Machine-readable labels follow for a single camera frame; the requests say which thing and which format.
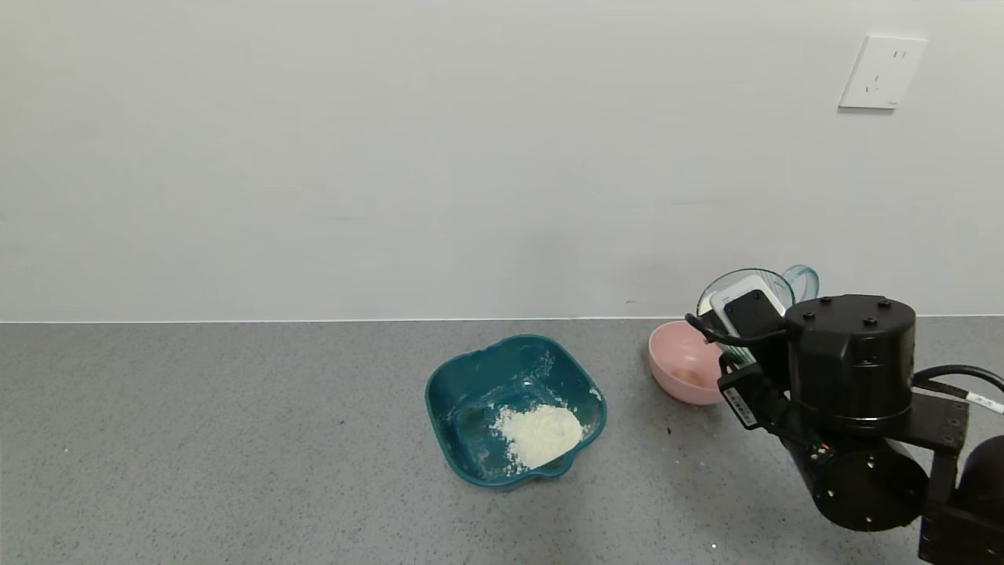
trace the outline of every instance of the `cup handle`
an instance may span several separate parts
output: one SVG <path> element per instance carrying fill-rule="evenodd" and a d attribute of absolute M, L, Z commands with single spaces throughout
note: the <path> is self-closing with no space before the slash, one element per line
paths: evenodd
<path fill-rule="evenodd" d="M 796 304 L 810 301 L 819 296 L 819 274 L 811 266 L 793 264 L 781 276 L 788 281 L 788 285 L 791 285 L 792 289 L 795 287 L 795 280 L 802 276 L 805 277 L 805 291 L 802 292 L 802 298 L 795 301 Z"/>

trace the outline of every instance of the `powder residue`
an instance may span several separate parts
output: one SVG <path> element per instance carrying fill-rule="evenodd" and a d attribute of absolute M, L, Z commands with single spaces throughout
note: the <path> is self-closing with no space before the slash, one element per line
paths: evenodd
<path fill-rule="evenodd" d="M 582 427 L 568 408 L 542 404 L 526 412 L 499 410 L 492 425 L 508 444 L 506 456 L 522 472 L 544 466 L 578 445 Z"/>

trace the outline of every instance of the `bowl rim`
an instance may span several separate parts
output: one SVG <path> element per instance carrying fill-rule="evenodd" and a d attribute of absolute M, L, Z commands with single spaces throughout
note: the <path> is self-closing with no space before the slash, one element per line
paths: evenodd
<path fill-rule="evenodd" d="M 721 395 L 722 392 L 721 392 L 721 390 L 718 389 L 718 380 L 717 379 L 715 381 L 715 386 L 714 387 L 698 386 L 696 384 L 689 383 L 689 382 L 687 382 L 685 380 L 681 380 L 681 379 L 677 378 L 672 372 L 670 372 L 668 369 L 664 368 L 662 365 L 660 365 L 659 361 L 656 360 L 656 355 L 652 351 L 652 339 L 655 338 L 656 334 L 658 334 L 659 331 L 662 330 L 663 328 L 666 328 L 667 326 L 674 326 L 674 325 L 677 325 L 677 324 L 687 324 L 687 326 L 690 327 L 690 324 L 688 324 L 686 320 L 671 320 L 671 321 L 669 321 L 669 322 L 667 322 L 665 324 L 660 324 L 658 328 L 656 328 L 655 330 L 652 331 L 652 334 L 649 336 L 649 363 L 652 364 L 652 365 L 654 365 L 654 366 L 656 366 L 656 367 L 658 367 L 659 370 L 662 371 L 666 376 L 668 376 L 671 379 L 673 379 L 674 382 L 680 383 L 681 385 L 684 386 L 684 388 L 691 388 L 691 389 L 694 389 L 694 390 L 697 390 L 697 391 L 700 391 L 700 392 L 717 392 L 718 394 Z M 715 346 L 715 344 L 705 343 L 705 345 L 712 346 L 712 347 L 717 347 L 717 346 Z"/>
<path fill-rule="evenodd" d="M 579 443 L 576 444 L 574 448 L 568 450 L 562 456 L 554 460 L 554 461 L 559 461 L 559 460 L 561 461 L 561 463 L 558 464 L 556 467 L 548 469 L 547 465 L 550 465 L 550 463 L 548 463 L 543 467 L 523 472 L 514 477 L 506 478 L 504 481 L 500 482 L 484 481 L 469 475 L 467 472 L 461 469 L 460 466 L 457 465 L 457 463 L 454 461 L 453 458 L 450 457 L 446 440 L 443 438 L 443 434 L 440 431 L 440 427 L 436 426 L 436 415 L 433 414 L 433 407 L 432 407 L 432 402 L 430 402 L 429 400 L 429 393 L 432 389 L 433 381 L 436 380 L 436 376 L 439 375 L 440 371 L 442 371 L 443 368 L 446 367 L 447 365 L 450 365 L 451 363 L 460 361 L 467 357 L 472 357 L 474 355 L 478 355 L 480 353 L 489 351 L 491 349 L 501 347 L 506 342 L 518 339 L 525 339 L 525 338 L 532 338 L 547 342 L 551 346 L 557 348 L 560 352 L 564 353 L 568 357 L 568 359 L 571 360 L 575 368 L 577 368 L 582 373 L 582 376 L 585 377 L 586 382 L 589 383 L 590 389 L 595 390 L 596 392 L 599 393 L 599 421 L 596 425 L 596 428 L 592 431 L 592 434 L 590 434 L 587 438 L 583 438 L 582 440 L 580 440 Z M 433 371 L 433 374 L 429 377 L 429 381 L 426 383 L 426 411 L 429 413 L 429 422 L 432 425 L 433 432 L 436 434 L 436 441 L 439 443 L 440 450 L 443 452 L 443 457 L 446 460 L 447 464 L 450 466 L 450 469 L 452 469 L 453 472 L 456 473 L 461 479 L 470 483 L 471 485 L 477 487 L 484 487 L 487 489 L 495 489 L 495 490 L 505 490 L 505 489 L 515 488 L 520 484 L 526 483 L 529 480 L 534 479 L 536 477 L 544 477 L 548 479 L 561 477 L 562 475 L 567 473 L 569 469 L 571 469 L 571 464 L 574 463 L 575 461 L 575 455 L 578 454 L 579 451 L 581 451 L 589 444 L 595 442 L 596 438 L 598 438 L 600 433 L 603 432 L 603 429 L 606 428 L 606 395 L 604 395 L 603 392 L 599 390 L 599 387 L 596 386 L 595 381 L 592 380 L 592 377 L 589 376 L 589 373 L 586 372 L 586 370 L 582 367 L 582 365 L 578 362 L 578 360 L 576 360 L 570 353 L 568 353 L 567 349 L 562 347 L 561 344 L 552 340 L 551 338 L 540 336 L 537 334 L 517 334 L 515 336 L 509 336 L 508 338 L 500 340 L 486 348 L 470 351 L 467 353 L 461 353 L 460 355 L 454 356 L 448 361 L 444 362 L 442 365 L 437 367 L 435 371 Z"/>

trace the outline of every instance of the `pink bowl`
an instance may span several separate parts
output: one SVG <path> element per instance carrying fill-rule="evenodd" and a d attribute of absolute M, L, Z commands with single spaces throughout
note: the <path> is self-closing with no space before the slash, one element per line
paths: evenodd
<path fill-rule="evenodd" d="M 663 324 L 649 338 L 649 367 L 660 388 L 690 404 L 717 404 L 718 357 L 722 350 L 706 343 L 686 322 Z"/>

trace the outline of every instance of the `white cable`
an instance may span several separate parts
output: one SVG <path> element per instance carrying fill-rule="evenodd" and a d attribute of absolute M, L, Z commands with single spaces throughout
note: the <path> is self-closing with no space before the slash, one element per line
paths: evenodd
<path fill-rule="evenodd" d="M 1004 414 L 1004 404 L 997 402 L 996 400 L 991 400 L 982 394 L 976 394 L 975 392 L 970 392 L 966 395 L 966 400 L 969 400 L 973 404 L 979 404 L 984 408 L 989 408 L 998 414 Z"/>

